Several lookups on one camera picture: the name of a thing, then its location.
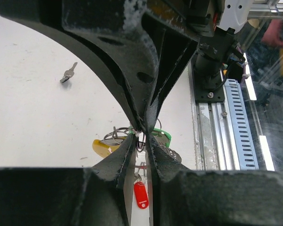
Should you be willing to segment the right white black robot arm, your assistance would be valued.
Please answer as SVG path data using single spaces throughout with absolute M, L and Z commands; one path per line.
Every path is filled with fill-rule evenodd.
M 237 53 L 252 1 L 0 0 L 0 16 L 36 30 L 79 57 L 149 133 L 193 55 L 207 80 Z

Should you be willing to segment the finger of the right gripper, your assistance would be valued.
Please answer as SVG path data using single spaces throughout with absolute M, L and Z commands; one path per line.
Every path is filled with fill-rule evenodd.
M 0 16 L 53 39 L 92 69 L 138 131 L 153 130 L 158 55 L 144 0 L 0 0 Z
M 199 36 L 188 30 L 176 30 L 162 25 L 145 27 L 154 44 L 157 62 L 154 81 L 145 92 L 145 133 L 153 131 L 165 98 L 195 53 Z

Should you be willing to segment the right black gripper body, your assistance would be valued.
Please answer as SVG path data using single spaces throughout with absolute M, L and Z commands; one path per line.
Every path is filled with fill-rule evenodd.
M 143 0 L 141 29 L 143 39 L 161 44 L 166 33 L 199 41 L 211 38 L 217 26 L 216 0 Z

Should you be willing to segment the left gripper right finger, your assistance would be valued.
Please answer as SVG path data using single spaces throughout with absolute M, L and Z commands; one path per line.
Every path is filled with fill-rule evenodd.
M 146 141 L 153 226 L 283 226 L 283 177 L 266 170 L 191 170 Z

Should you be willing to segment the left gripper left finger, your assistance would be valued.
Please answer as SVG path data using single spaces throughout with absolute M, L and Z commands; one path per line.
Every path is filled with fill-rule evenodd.
M 87 168 L 0 168 L 0 226 L 128 226 L 135 136 Z

